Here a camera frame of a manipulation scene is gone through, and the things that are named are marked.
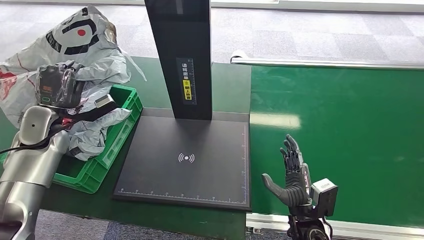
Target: white plastic wrap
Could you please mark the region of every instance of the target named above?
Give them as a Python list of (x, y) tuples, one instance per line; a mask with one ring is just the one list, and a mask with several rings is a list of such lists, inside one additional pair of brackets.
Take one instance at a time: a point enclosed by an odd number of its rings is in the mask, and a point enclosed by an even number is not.
[[(112, 85), (123, 84), (130, 80), (126, 59), (117, 45), (115, 26), (94, 6), (84, 7), (36, 39), (29, 47), (6, 59), (5, 62), (0, 62), (0, 108), (16, 128), (20, 127), (24, 112), (37, 104), (38, 68), (67, 60), (75, 60), (76, 63), (82, 64), (75, 77), (77, 81), (86, 82), (81, 96), (82, 106), (78, 111), (69, 110), (69, 113), (83, 113), (93, 109), (94, 104), (90, 96), (95, 94), (101, 97), (109, 92)], [(125, 109), (116, 109), (99, 121), (92, 122), (91, 129), (98, 129), (98, 134), (104, 136), (107, 126), (120, 122), (119, 119), (125, 119), (128, 112)], [(88, 133), (77, 127), (77, 124), (73, 126), (70, 135), (71, 141), (78, 144), (71, 146), (70, 149), (75, 147), (91, 149), (93, 141), (82, 136), (94, 137), (97, 133)], [(98, 141), (95, 143), (96, 146), (104, 147), (104, 139), (101, 144), (98, 143)], [(99, 149), (92, 152), (88, 150), (79, 159), (87, 160), (88, 157), (99, 153), (101, 153)]]

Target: green plastic crate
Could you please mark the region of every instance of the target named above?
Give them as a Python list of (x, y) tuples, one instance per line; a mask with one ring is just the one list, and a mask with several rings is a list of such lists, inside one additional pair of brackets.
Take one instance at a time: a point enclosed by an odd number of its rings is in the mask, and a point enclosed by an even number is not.
[[(54, 175), (54, 183), (88, 194), (99, 189), (143, 109), (137, 91), (132, 87), (114, 85), (109, 94), (121, 108), (132, 110), (131, 114), (107, 129), (105, 148), (100, 155), (85, 162), (64, 155)], [(7, 153), (1, 155), (1, 163), (6, 156)]]

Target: black cable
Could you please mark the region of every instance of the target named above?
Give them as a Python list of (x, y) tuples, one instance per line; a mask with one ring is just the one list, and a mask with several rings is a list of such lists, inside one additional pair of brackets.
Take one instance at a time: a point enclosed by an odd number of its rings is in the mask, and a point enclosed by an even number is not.
[(31, 144), (31, 145), (17, 146), (17, 147), (12, 147), (12, 148), (9, 148), (9, 149), (5, 149), (3, 151), (0, 151), (0, 154), (4, 154), (4, 153), (10, 152), (10, 151), (15, 151), (15, 150), (16, 151), (19, 151), (19, 150), (34, 149), (34, 148), (40, 147), (41, 145), (45, 144), (46, 141), (49, 141), (54, 135), (58, 134), (60, 131), (67, 129), (67, 128), (71, 127), (72, 125), (74, 125), (74, 124), (76, 124), (78, 122), (79, 122), (79, 120), (73, 121), (73, 122), (70, 122), (70, 123), (68, 123), (68, 124), (66, 124), (66, 125), (58, 128), (57, 130), (51, 132), (43, 140), (41, 140), (41, 141), (39, 141), (37, 143)]
[(333, 227), (330, 225), (330, 223), (326, 220), (326, 217), (324, 216), (322, 218), (322, 221), (328, 225), (328, 227), (330, 228), (330, 239), (333, 239)]

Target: green tabletop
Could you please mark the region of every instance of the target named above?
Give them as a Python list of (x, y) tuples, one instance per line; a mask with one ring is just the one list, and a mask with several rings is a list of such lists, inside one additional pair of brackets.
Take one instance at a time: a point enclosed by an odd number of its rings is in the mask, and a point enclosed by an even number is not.
[(288, 214), (261, 173), (284, 186), (279, 147), (290, 133), (312, 181), (339, 186), (331, 220), (424, 227), (424, 71), (253, 66), (251, 75), (253, 212)]
[[(126, 85), (137, 89), (144, 107), (171, 108), (159, 60), (142, 57), (133, 59), (143, 69), (148, 81), (143, 81), (135, 68), (129, 65), (132, 77), (131, 82)], [(213, 110), (248, 113), (250, 80), (249, 66), (214, 63), (212, 65)], [(10, 147), (17, 130), (9, 123), (3, 112), (0, 113), (0, 123), (2, 124), (0, 149), (6, 149)], [(52, 184), (45, 194), (42, 208), (196, 236), (229, 240), (245, 239), (246, 213), (244, 212), (112, 200), (114, 185), (129, 146), (130, 141), (126, 141), (95, 194), (86, 194)]]
[[(148, 81), (129, 66), (133, 75), (127, 85), (137, 89), (144, 107), (170, 108), (159, 60), (134, 60)], [(423, 76), (420, 70), (214, 63), (214, 111), (250, 110), (253, 212), (288, 214), (265, 189), (261, 174), (284, 185), (279, 147), (290, 133), (300, 144), (312, 181), (329, 178), (339, 185), (332, 220), (424, 227)], [(4, 115), (0, 123), (0, 149), (5, 149), (16, 130)], [(53, 184), (42, 207), (172, 232), (244, 239), (243, 212), (111, 200), (128, 148), (129, 141), (97, 193)]]

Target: robotic arm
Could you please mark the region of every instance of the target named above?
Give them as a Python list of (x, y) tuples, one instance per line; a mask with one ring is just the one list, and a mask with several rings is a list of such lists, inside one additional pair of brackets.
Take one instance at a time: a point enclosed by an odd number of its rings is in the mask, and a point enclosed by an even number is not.
[[(325, 217), (334, 213), (338, 187), (327, 178), (311, 185), (309, 168), (298, 143), (289, 134), (285, 138), (287, 150), (280, 148), (285, 165), (285, 188), (275, 184), (266, 173), (262, 174), (262, 181), (269, 191), (288, 206), (289, 237), (293, 240), (330, 240), (333, 229)], [(330, 229), (329, 236), (324, 224)]]
[[(111, 96), (95, 101), (96, 108), (69, 115), (80, 104), (84, 82), (76, 81), (81, 65), (75, 61), (42, 66), (37, 76), (38, 105), (23, 115), (0, 177), (0, 240), (34, 240), (45, 189), (70, 144), (68, 133), (78, 121), (94, 121), (117, 108)], [(63, 118), (72, 119), (62, 125)]]

